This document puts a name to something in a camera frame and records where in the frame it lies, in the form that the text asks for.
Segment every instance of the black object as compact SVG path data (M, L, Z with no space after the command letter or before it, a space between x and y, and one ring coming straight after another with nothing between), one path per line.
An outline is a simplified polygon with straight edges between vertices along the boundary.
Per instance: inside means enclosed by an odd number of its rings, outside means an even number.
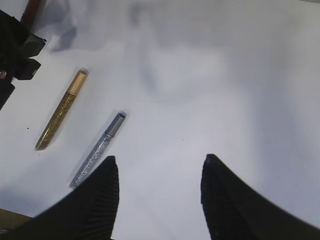
M13 77L31 80L41 64L37 56L46 41L32 33L14 17L0 10L0 109L15 87Z
M67 197L0 240L109 240L118 204L118 168L108 156Z
M259 195L213 154L203 166L201 202L213 240L320 239L320 230Z

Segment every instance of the pen cap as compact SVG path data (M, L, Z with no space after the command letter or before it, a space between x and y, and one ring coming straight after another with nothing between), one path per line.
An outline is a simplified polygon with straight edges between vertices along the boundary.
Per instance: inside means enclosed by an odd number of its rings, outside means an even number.
M79 70L67 90L68 93L75 96L78 95L80 89L82 88L83 84L87 79L87 76L88 76L87 72L85 72L84 70Z
M124 112L119 112L113 119L108 129L106 130L106 134L108 134L111 138L113 138L116 135L117 131L119 130L121 124L126 119L126 116L127 115Z

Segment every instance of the white surface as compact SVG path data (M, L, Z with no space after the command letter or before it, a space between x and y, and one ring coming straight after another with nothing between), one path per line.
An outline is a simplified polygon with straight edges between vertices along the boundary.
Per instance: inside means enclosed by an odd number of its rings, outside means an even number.
M119 167L115 239L209 239L207 153L320 227L320 4L47 2L36 28L48 40L42 66L14 81L0 111L0 208L35 216L66 196L121 109L128 118L105 154ZM34 151L80 67L85 86L54 142Z

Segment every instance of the glitter pen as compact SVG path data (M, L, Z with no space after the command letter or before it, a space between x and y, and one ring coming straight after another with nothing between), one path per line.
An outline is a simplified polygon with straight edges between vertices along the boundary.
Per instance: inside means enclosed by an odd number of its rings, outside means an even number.
M88 72L84 70L79 70L77 72L68 90L65 92L63 98L61 99L58 107L54 111L49 123L45 127L37 144L35 145L36 151L44 150L49 145L60 124L64 120L67 112L69 111L71 105L75 101L76 96L78 95L81 87L87 79L87 76Z
M70 188L75 189L87 178L93 167L104 154L111 140L115 137L118 129L126 119L126 116L127 115L123 111L120 111L115 116L110 126L104 131L99 141L96 143L88 157L81 165L80 169L70 183Z

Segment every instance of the gold glitter pen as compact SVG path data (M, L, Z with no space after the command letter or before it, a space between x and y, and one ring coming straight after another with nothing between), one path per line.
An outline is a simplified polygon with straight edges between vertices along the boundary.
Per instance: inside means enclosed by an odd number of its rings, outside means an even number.
M85 83L87 76L88 73L84 70L79 70L77 72L68 90L61 99L58 107L54 111L49 123L45 127L37 144L35 145L36 151L44 150L49 145L60 124L64 120L67 112L69 111L72 103L76 99L81 87Z

